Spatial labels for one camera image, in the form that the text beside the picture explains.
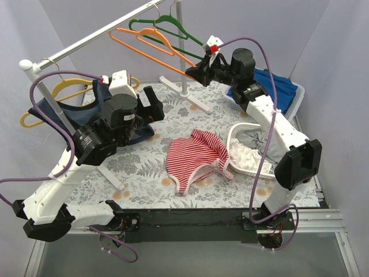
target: floral tablecloth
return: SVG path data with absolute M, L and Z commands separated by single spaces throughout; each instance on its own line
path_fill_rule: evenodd
M 71 194 L 68 203 L 96 204 L 106 199 L 115 200 L 122 208 L 242 208 L 248 207 L 254 178 L 234 173 L 227 181 L 214 173 L 205 180 L 193 183 L 189 193 L 181 196 L 168 178 L 165 159 L 170 143 L 178 137 L 190 137 L 193 129 L 207 130 L 227 142 L 229 129 L 239 122 L 254 122 L 227 104 L 222 96 L 224 85 L 212 83 L 207 88 L 196 82 L 188 82 L 187 89 L 204 103 L 213 107 L 209 115 L 183 101 L 177 94 L 159 83 L 151 85 L 164 104 L 165 120 L 155 122 L 154 137 L 142 143 L 120 148 L 118 153 L 104 161 L 104 165 L 124 184 L 117 191 L 112 184 L 94 171 Z M 87 93 L 84 103 L 91 102 L 93 94 Z M 260 179 L 254 205 L 260 207 L 273 190 L 276 181 Z M 298 207 L 318 207 L 314 180 L 305 184 L 293 202 Z

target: orange hanger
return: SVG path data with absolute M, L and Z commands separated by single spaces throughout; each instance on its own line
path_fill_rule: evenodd
M 183 56 L 180 52 L 178 52 L 177 50 L 175 50 L 175 49 L 171 46 L 171 43 L 169 42 L 169 40 L 168 40 L 168 39 L 167 39 L 167 38 L 166 38 L 162 33 L 158 32 L 158 30 L 157 30 L 157 29 L 153 29 L 153 28 L 144 28 L 144 29 L 140 30 L 139 32 L 138 32 L 138 31 L 134 31 L 134 30 L 124 29 L 124 28 L 116 28 L 116 30 L 117 30 L 117 31 L 124 32 L 124 33 L 131 33 L 131 34 L 135 35 L 135 36 L 136 36 L 136 38 L 137 38 L 138 40 L 140 40 L 141 42 L 144 42 L 144 43 L 146 43 L 147 45 L 150 45 L 151 47 L 153 47 L 153 48 L 155 48 L 155 49 L 158 49 L 158 50 L 160 50 L 161 52 L 164 52 L 164 53 L 166 53 L 166 54 L 168 54 L 168 55 L 171 55 L 171 56 L 177 55 L 177 56 L 179 56 L 181 59 L 185 60 L 185 61 L 186 61 L 190 66 L 192 66 L 192 67 L 195 67 L 195 66 L 196 66 L 193 62 L 191 62 L 189 59 L 187 59 L 185 56 Z M 149 58 L 149 59 L 151 59 L 151 60 L 153 60 L 153 61 L 155 61 L 155 62 L 157 62 L 157 63 L 159 63 L 159 64 L 161 64 L 161 65 L 164 65 L 165 67 L 167 67 L 167 68 L 169 68 L 169 69 L 171 69 L 171 70 L 173 70 L 173 71 L 176 71 L 176 72 L 177 72 L 177 73 L 179 73 L 179 74 L 182 74 L 182 75 L 185 75 L 186 77 L 191 78 L 190 76 L 186 75 L 186 74 L 185 74 L 185 72 L 183 72 L 183 71 L 181 71 L 181 70 L 179 70 L 179 69 L 177 69 L 177 68 L 174 68 L 173 66 L 168 65 L 167 63 L 162 62 L 162 61 L 160 61 L 160 60 L 158 60 L 158 59 L 156 59 L 156 58 L 154 58 L 154 57 L 152 57 L 152 56 L 150 56 L 150 55 L 148 55 L 148 54 L 146 54 L 146 53 L 144 53 L 144 52 L 142 52 L 142 51 L 140 51 L 140 50 L 138 50 L 138 49 L 134 48 L 133 46 L 131 46 L 131 45 L 129 45 L 129 44 L 127 44 L 127 43 L 125 43 L 125 42 L 122 42 L 121 40 L 119 40 L 119 39 L 117 39 L 116 37 L 114 37 L 114 36 L 111 34 L 111 32 L 109 32 L 109 35 L 110 35 L 111 39 L 113 39 L 113 40 L 115 40 L 116 42 L 118 42 L 118 43 L 120 43 L 120 44 L 122 44 L 122 45 L 126 46 L 127 48 L 129 48 L 129 49 L 131 49 L 131 50 L 133 50 L 133 51 L 135 51 L 135 52 L 139 53 L 140 55 L 145 56 L 145 57 L 147 57 L 147 58 Z M 144 39 L 143 39 L 143 38 L 141 38 L 140 36 L 153 36 L 153 37 L 155 37 L 155 38 L 159 39 L 160 41 L 162 41 L 162 42 L 164 43 L 164 45 L 165 45 L 165 46 L 167 46 L 167 48 L 170 50 L 170 52 L 169 52 L 169 51 L 167 51 L 167 50 L 165 50 L 165 49 L 162 49 L 162 48 L 160 48 L 160 47 L 158 47 L 158 46 L 156 46 L 156 45 L 154 45 L 154 44 L 152 44 L 152 43 L 147 42 L 146 40 L 144 40 Z

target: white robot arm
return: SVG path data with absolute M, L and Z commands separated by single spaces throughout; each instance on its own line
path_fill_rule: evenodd
M 245 48 L 236 49 L 231 64 L 227 64 L 219 53 L 219 47 L 208 42 L 202 61 L 188 68 L 186 74 L 204 86 L 211 81 L 230 85 L 235 102 L 268 133 L 275 113 L 274 104 L 268 92 L 254 80 L 253 53 Z M 282 207 L 288 207 L 297 187 L 317 174 L 322 152 L 318 140 L 310 141 L 281 113 L 276 114 L 272 142 L 278 146 L 282 159 L 274 170 L 279 185 L 274 187 L 272 194 L 262 204 L 261 213 L 256 215 L 259 222 L 265 224 L 279 220 L 286 213 L 286 209 L 281 211 Z
M 164 119 L 163 104 L 153 89 L 144 88 L 150 101 L 150 106 L 144 107 L 130 85 L 127 71 L 113 74 L 109 91 L 111 96 L 105 98 L 99 117 L 94 115 L 72 134 L 76 153 L 66 172 L 54 177 L 67 167 L 71 156 L 69 148 L 64 150 L 50 173 L 50 180 L 44 181 L 27 199 L 12 204 L 16 215 L 27 220 L 24 230 L 29 238 L 51 242 L 63 237 L 71 228 L 90 225 L 116 230 L 125 220 L 126 215 L 113 200 L 95 205 L 65 204 L 81 181 L 105 158 L 115 154 L 117 147 L 128 145 L 134 133 L 140 132 L 144 125 Z

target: red striped cloth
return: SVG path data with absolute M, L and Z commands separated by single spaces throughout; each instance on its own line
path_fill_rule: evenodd
M 210 132 L 194 129 L 190 138 L 178 138 L 171 143 L 167 155 L 167 171 L 177 184 L 177 192 L 187 193 L 190 185 L 215 171 L 227 179 L 229 154 L 219 138 Z

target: navy garment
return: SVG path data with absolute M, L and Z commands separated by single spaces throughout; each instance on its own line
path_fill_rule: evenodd
M 101 84 L 98 80 L 93 80 L 92 89 L 93 89 L 93 94 L 95 96 L 95 100 L 91 104 L 88 104 L 87 106 L 75 107 L 75 106 L 70 106 L 70 105 L 58 102 L 60 108 L 62 108 L 63 112 L 65 113 L 65 116 L 69 119 L 71 124 L 76 129 L 80 128 L 81 126 L 84 126 L 85 124 L 87 124 L 87 122 L 89 121 L 91 117 L 93 117 L 94 115 L 97 115 L 101 111 L 101 108 L 102 108 L 102 105 L 105 99 L 111 96 L 108 86 L 105 84 Z M 70 134 L 68 129 L 64 126 L 62 121 L 55 114 L 55 112 L 53 111 L 49 103 L 47 103 L 45 98 L 39 101 L 37 103 L 37 106 L 48 117 L 50 117 L 55 123 L 57 123 L 59 127 L 61 127 L 64 131 Z M 41 119 L 42 121 L 45 121 L 44 118 L 35 110 L 34 107 L 30 108 L 28 112 L 34 115 L 35 117 Z M 141 141 L 144 141 L 152 137 L 154 134 L 155 134 L 154 130 L 151 128 L 150 125 L 144 125 L 139 130 L 135 131 L 135 134 L 133 135 L 129 144 L 132 145 L 132 144 L 139 143 Z
M 266 70 L 260 70 L 255 68 L 254 79 L 258 81 L 268 92 L 272 100 L 274 101 L 274 93 L 272 88 L 272 82 L 270 80 L 269 72 Z M 286 114 L 292 101 L 296 95 L 297 85 L 294 85 L 289 78 L 280 77 L 273 74 L 274 83 L 276 84 L 278 104 L 277 108 Z M 232 90 L 227 93 L 232 97 Z

